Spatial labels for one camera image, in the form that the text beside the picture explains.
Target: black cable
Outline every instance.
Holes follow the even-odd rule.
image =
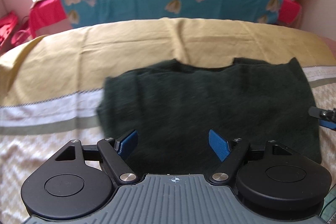
[[[323,209],[322,209],[322,211],[321,211],[321,213],[320,213],[320,216],[322,216],[322,214],[323,214],[323,212],[324,212],[324,209],[325,208],[327,208],[333,201],[335,201],[336,200],[336,196],[332,199],[332,200],[330,200],[324,207],[323,207]]]

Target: pink bedsheet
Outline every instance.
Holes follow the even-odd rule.
[[[298,3],[292,0],[283,0],[279,11],[279,20],[286,24],[292,23],[296,19],[300,9],[301,6]],[[29,13],[29,26],[32,37],[35,38],[41,35],[41,33],[37,32],[38,30],[45,29],[62,20],[67,20],[67,15],[64,12],[61,0],[43,0],[37,3],[31,8]],[[55,26],[54,31],[51,26],[47,32],[48,34],[53,34],[71,28],[70,23],[59,24],[59,26]]]

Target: silver screw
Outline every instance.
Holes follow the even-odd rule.
[[[217,181],[224,181],[229,178],[229,176],[225,173],[215,173],[212,175],[212,178]]]
[[[133,181],[133,180],[135,180],[136,178],[137,178],[137,176],[134,175],[134,174],[132,174],[132,173],[125,173],[125,174],[122,174],[122,175],[120,176],[120,179],[121,179],[122,181]]]

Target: gray ribbed panel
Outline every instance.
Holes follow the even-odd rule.
[[[213,186],[203,175],[147,175],[137,185],[122,186],[102,210],[71,224],[284,224],[242,206],[231,189]],[[31,217],[26,224],[52,224]],[[318,217],[292,224],[322,224]]]

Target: blue gripper pad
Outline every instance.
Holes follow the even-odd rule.
[[[209,131],[209,145],[221,161],[224,161],[230,154],[227,141],[212,129]]]
[[[328,121],[324,121],[324,120],[319,120],[320,121],[320,126],[322,127],[326,127],[326,128],[330,128],[335,130],[336,129],[336,124],[333,122],[328,122]]]
[[[134,130],[130,135],[128,135],[125,139],[120,141],[118,155],[123,159],[127,159],[129,155],[133,152],[133,150],[138,145],[138,132]]]

